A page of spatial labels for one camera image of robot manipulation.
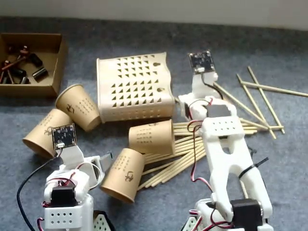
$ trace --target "black zip tie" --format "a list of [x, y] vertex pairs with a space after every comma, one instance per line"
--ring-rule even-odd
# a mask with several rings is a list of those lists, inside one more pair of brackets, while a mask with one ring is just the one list
[[263, 160], [261, 160], [260, 162], [258, 162], [258, 163], [256, 163], [256, 164], [253, 164], [253, 165], [249, 166], [249, 167], [246, 168], [243, 172], [240, 173], [239, 179], [241, 179], [242, 176], [243, 176], [246, 172], [248, 172], [249, 170], [251, 170], [253, 167], [259, 167], [261, 164], [267, 162], [268, 160], [269, 160], [269, 158], [266, 157], [266, 158], [264, 158]]

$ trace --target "white wire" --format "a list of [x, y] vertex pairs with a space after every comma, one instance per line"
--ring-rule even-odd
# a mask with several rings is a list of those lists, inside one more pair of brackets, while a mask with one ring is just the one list
[[79, 165], [76, 167], [76, 169], [79, 169], [79, 168], [80, 168], [82, 165], [84, 165], [84, 164], [92, 165], [92, 166], [95, 167], [95, 168], [98, 170], [98, 172], [100, 173], [100, 175], [99, 175], [99, 177], [98, 177], [98, 179], [97, 179], [97, 183], [96, 183], [94, 186], [90, 187], [90, 190], [92, 190], [92, 189], [96, 188], [96, 187], [101, 183], [101, 181], [103, 180], [103, 173], [102, 173], [102, 171], [100, 170], [99, 167], [97, 167], [95, 164], [93, 164], [93, 163], [91, 163], [91, 162], [83, 162], [83, 163], [79, 164]]

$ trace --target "metal part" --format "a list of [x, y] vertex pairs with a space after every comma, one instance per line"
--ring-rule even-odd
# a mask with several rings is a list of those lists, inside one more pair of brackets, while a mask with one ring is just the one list
[[40, 77], [44, 76], [44, 75], [47, 75], [48, 74], [48, 71], [46, 70], [45, 67], [42, 67], [41, 69], [37, 70], [36, 72], [34, 72], [32, 74], [33, 78], [35, 80], [39, 79]]

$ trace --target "brown paper cup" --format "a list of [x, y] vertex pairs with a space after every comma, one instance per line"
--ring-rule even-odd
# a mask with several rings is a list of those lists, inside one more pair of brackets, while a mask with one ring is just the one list
[[126, 203], [134, 203], [144, 163], [141, 153], [124, 148], [101, 184], [101, 190]]
[[85, 131], [101, 123], [97, 105], [80, 84], [65, 89], [56, 100], [56, 108], [67, 113]]
[[140, 153], [173, 154], [174, 135], [172, 120], [131, 127], [129, 148]]
[[45, 157], [54, 157], [51, 129], [71, 124], [72, 119], [58, 109], [52, 109], [36, 127], [23, 138], [26, 146], [37, 154]]

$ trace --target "white wall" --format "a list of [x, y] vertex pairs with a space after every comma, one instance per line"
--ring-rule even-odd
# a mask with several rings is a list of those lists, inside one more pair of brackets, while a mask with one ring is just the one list
[[0, 15], [308, 29], [308, 0], [2, 0]]

